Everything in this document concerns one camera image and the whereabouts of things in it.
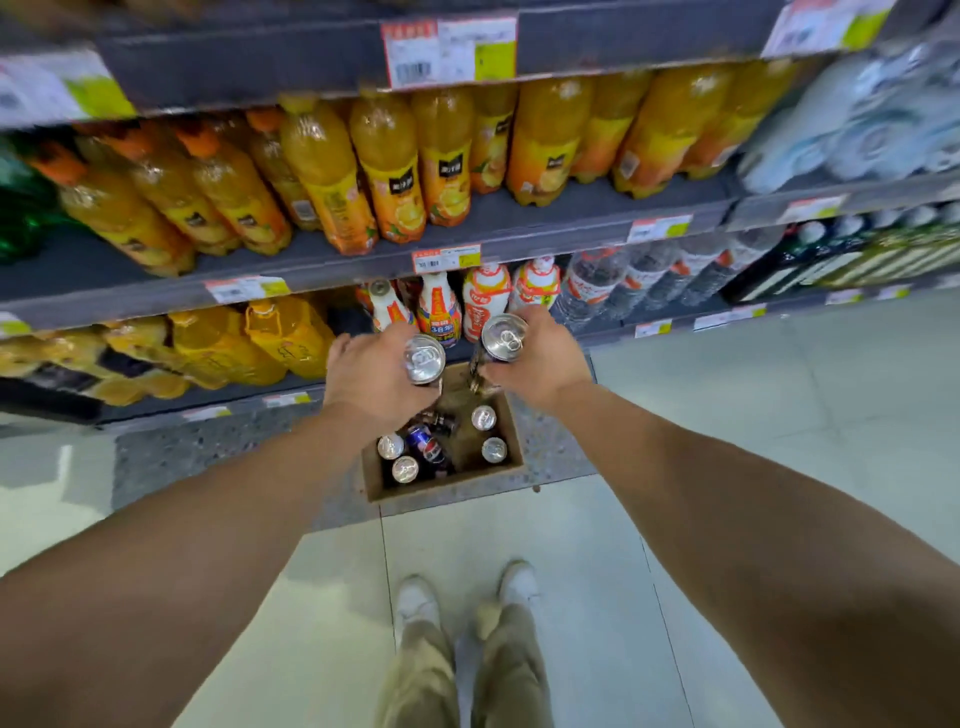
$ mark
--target right hand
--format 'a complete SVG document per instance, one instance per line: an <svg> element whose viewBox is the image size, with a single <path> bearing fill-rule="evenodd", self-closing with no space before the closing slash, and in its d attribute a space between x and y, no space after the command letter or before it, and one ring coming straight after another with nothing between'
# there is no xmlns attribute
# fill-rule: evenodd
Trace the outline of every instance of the right hand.
<svg viewBox="0 0 960 728"><path fill-rule="evenodd" d="M527 404L555 415L564 389L593 382L587 359L577 340L543 306L528 305L516 315L529 325L520 356L510 364L485 364L480 374Z"/></svg>

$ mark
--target red and white bottle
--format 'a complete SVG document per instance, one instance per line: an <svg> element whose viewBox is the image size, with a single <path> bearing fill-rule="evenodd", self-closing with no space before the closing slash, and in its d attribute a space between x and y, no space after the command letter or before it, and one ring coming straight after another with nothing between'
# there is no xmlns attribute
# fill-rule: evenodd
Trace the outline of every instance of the red and white bottle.
<svg viewBox="0 0 960 728"><path fill-rule="evenodd" d="M513 313L525 305L549 308L560 295L560 278L560 266L553 262L553 255L528 260L516 269L507 310Z"/></svg>
<svg viewBox="0 0 960 728"><path fill-rule="evenodd" d="M510 271L501 263L471 268L464 281L464 337L472 344L491 316L507 310Z"/></svg>

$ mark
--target pants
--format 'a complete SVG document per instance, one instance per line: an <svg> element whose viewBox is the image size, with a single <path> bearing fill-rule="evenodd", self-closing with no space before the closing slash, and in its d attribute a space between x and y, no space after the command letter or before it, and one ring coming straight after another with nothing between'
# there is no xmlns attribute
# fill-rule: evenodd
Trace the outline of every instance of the pants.
<svg viewBox="0 0 960 728"><path fill-rule="evenodd" d="M404 630L374 725L459 728L453 648L430 622L412 622ZM543 656L526 607L504 607L484 642L470 728L553 728Z"/></svg>

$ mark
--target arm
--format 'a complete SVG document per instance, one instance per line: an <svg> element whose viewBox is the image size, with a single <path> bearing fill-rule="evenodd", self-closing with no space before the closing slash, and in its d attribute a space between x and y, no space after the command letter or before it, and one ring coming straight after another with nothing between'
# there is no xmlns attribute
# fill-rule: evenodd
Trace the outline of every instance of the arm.
<svg viewBox="0 0 960 728"><path fill-rule="evenodd" d="M485 375L557 417L787 725L957 725L960 567L864 503L594 384L527 309Z"/></svg>
<svg viewBox="0 0 960 728"><path fill-rule="evenodd" d="M413 333L339 338L319 415L0 580L0 725L173 723L256 614L328 487L436 398L406 378Z"/></svg>

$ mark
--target leg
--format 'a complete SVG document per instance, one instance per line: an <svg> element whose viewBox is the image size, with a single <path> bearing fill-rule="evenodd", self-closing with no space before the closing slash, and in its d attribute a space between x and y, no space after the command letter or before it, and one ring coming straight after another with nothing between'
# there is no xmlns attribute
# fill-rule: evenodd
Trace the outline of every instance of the leg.
<svg viewBox="0 0 960 728"><path fill-rule="evenodd" d="M380 692L374 728L459 728L453 648L440 604L419 576L403 580L394 614L396 657Z"/></svg>
<svg viewBox="0 0 960 728"><path fill-rule="evenodd" d="M480 619L485 643L471 728L553 728L546 669L530 610L539 599L533 567L524 561L508 566L500 581L499 619L492 621L495 614Z"/></svg>

